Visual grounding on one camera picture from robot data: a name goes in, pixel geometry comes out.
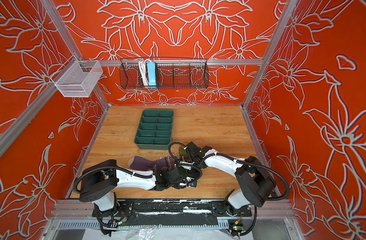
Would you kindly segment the green striped sock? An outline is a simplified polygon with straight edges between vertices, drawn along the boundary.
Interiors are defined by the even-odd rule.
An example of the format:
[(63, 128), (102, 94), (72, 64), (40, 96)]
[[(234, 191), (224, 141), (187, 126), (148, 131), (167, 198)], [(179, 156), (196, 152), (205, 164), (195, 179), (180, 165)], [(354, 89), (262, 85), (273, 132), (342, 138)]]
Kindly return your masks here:
[(179, 147), (180, 158), (188, 158), (188, 153), (185, 151), (184, 147)]

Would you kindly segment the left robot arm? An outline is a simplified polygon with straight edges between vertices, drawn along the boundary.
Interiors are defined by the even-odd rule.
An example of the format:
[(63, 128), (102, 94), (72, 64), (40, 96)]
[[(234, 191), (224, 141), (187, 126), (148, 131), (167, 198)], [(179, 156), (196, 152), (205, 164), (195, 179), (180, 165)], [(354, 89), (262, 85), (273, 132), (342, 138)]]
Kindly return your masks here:
[(129, 169), (117, 165), (116, 160), (107, 160), (82, 172), (73, 185), (73, 192), (82, 203), (93, 203), (102, 212), (118, 208), (117, 188), (136, 188), (147, 191), (163, 191), (169, 188), (182, 189), (196, 181), (198, 175), (193, 167), (151, 162), (133, 163)]

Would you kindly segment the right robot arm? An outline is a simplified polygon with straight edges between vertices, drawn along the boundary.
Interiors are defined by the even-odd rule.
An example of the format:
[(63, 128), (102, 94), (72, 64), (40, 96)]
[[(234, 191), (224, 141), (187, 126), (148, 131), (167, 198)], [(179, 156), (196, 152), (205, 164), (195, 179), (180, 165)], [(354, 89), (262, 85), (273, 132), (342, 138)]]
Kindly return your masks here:
[[(226, 198), (228, 205), (235, 210), (247, 205), (260, 208), (266, 201), (284, 200), (290, 194), (290, 187), (285, 178), (273, 169), (261, 165), (256, 157), (234, 158), (208, 146), (201, 149), (193, 142), (183, 149), (198, 168), (215, 168), (236, 178), (240, 189), (233, 191)], [(271, 196), (277, 186), (274, 176), (282, 181), (285, 187), (284, 194), (277, 197)]]

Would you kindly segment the purple sock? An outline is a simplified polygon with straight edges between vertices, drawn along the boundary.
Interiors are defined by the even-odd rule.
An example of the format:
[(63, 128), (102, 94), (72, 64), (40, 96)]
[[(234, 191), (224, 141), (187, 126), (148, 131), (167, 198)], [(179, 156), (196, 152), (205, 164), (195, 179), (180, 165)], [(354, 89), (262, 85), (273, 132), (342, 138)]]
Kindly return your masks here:
[(175, 163), (176, 160), (172, 157), (165, 157), (159, 160), (150, 161), (139, 156), (134, 156), (128, 160), (129, 168), (136, 171), (149, 171), (154, 168), (162, 169), (165, 167), (172, 169), (174, 168)]

